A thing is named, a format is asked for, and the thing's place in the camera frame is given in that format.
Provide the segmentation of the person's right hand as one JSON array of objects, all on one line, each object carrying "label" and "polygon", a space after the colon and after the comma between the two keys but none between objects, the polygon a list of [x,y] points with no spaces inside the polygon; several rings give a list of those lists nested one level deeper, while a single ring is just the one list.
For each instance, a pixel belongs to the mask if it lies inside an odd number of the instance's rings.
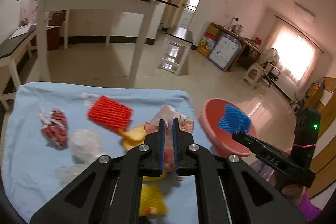
[{"label": "person's right hand", "polygon": [[287,185],[282,188],[282,195],[294,206],[298,206],[306,192],[304,186],[298,184]]}]

